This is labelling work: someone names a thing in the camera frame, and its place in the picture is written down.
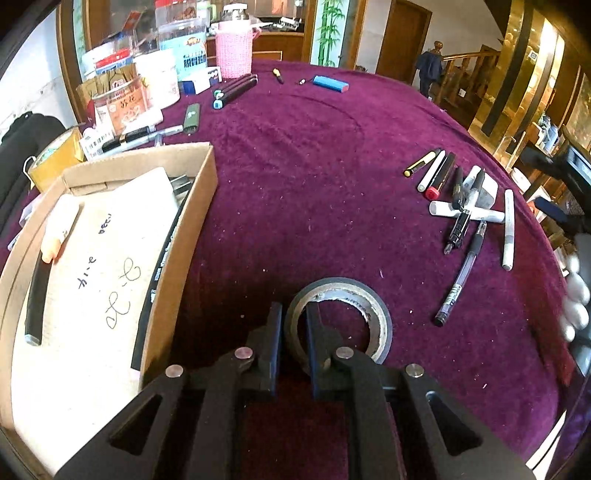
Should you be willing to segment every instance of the red marker cap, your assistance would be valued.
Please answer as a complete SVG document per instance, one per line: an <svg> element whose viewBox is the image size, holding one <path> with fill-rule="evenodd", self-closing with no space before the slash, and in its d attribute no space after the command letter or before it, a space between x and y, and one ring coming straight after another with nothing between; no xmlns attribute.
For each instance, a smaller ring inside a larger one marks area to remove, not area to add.
<svg viewBox="0 0 591 480"><path fill-rule="evenodd" d="M425 197L427 200L437 200L439 198L439 190L435 187L429 187L425 190Z"/></svg>

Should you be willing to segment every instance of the black bag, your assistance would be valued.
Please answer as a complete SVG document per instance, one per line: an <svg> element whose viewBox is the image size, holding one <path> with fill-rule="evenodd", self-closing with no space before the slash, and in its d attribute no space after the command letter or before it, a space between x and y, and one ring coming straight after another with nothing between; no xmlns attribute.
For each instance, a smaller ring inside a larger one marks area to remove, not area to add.
<svg viewBox="0 0 591 480"><path fill-rule="evenodd" d="M38 156L66 129L52 116L27 112L17 118L0 144L0 236L18 221L30 181L22 172L25 160Z"/></svg>

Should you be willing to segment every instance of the paper sheet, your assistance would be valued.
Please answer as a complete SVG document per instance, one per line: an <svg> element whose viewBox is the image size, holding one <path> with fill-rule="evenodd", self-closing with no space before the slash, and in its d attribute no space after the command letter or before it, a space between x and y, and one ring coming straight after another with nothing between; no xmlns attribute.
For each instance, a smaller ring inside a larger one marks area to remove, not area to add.
<svg viewBox="0 0 591 480"><path fill-rule="evenodd" d="M131 357L150 277L178 204L163 168L84 205L51 270L41 346L12 361L17 433L54 475L135 397Z"/></svg>

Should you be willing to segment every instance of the person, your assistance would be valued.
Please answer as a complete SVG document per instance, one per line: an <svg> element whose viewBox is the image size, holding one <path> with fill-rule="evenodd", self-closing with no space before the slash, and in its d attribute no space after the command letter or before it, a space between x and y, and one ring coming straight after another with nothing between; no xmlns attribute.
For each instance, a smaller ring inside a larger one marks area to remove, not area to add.
<svg viewBox="0 0 591 480"><path fill-rule="evenodd" d="M434 46L434 49L421 54L415 65L421 82L419 90L421 95L426 98L429 98L431 84L443 73L443 65L441 64L441 49L443 48L443 43L436 41Z"/></svg>

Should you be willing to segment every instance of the blue lighter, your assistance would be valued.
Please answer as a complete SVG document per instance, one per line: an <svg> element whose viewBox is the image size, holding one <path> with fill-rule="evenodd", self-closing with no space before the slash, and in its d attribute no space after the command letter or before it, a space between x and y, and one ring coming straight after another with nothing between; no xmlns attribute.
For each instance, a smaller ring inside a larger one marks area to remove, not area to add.
<svg viewBox="0 0 591 480"><path fill-rule="evenodd" d="M340 80L335 80L329 77L321 77L320 75L316 75L314 77L314 85L318 85L324 88L329 88L331 90L336 90L337 92L343 93L349 90L349 84L345 82L341 82Z"/></svg>

